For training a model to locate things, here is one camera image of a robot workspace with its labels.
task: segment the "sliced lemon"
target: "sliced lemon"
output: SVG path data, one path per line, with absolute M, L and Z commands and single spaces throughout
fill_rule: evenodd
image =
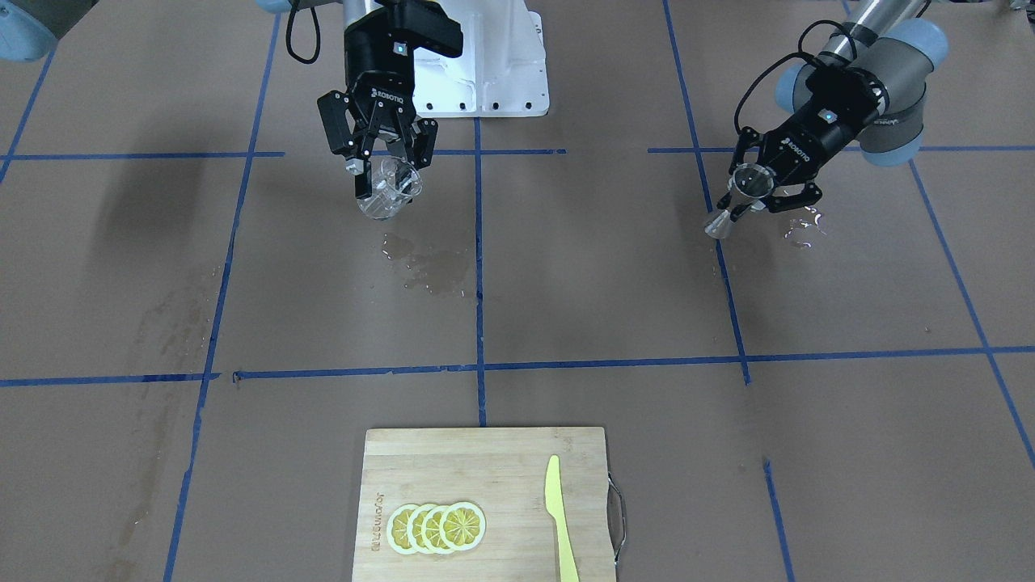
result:
M 442 540 L 441 529 L 439 528 L 439 524 L 442 523 L 442 516 L 445 515 L 448 508 L 448 505 L 438 505 L 424 516 L 423 527 L 421 528 L 424 532 L 424 547 L 434 554 L 451 554 L 454 551 L 449 546 L 446 546 Z
M 438 506 L 438 503 L 424 503 L 413 510 L 406 520 L 406 539 L 410 542 L 410 547 L 421 554 L 434 553 L 424 546 L 424 518 L 427 517 L 427 512 Z
M 417 549 L 413 547 L 410 539 L 406 535 L 406 525 L 410 521 L 410 515 L 416 508 L 416 504 L 407 503 L 392 512 L 391 517 L 388 518 L 388 527 L 391 528 L 388 545 L 391 546 L 392 550 L 404 555 L 417 553 Z
M 470 550 L 481 543 L 484 535 L 485 514 L 470 501 L 449 505 L 439 522 L 439 536 L 450 550 Z

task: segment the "cutting board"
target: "cutting board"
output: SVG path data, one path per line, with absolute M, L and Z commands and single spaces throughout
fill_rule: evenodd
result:
M 615 582 L 602 428 L 375 429 L 366 433 L 353 582 L 559 582 L 557 532 L 543 493 L 560 457 L 580 582 Z M 402 555 L 388 517 L 406 503 L 471 501 L 485 514 L 472 550 Z

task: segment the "knife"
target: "knife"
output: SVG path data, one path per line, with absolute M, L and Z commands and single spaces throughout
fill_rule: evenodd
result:
M 561 565 L 561 582 L 579 582 L 575 557 L 568 539 L 568 522 L 564 517 L 564 495 L 561 493 L 561 459 L 554 455 L 546 465 L 546 512 L 557 524 L 557 555 Z

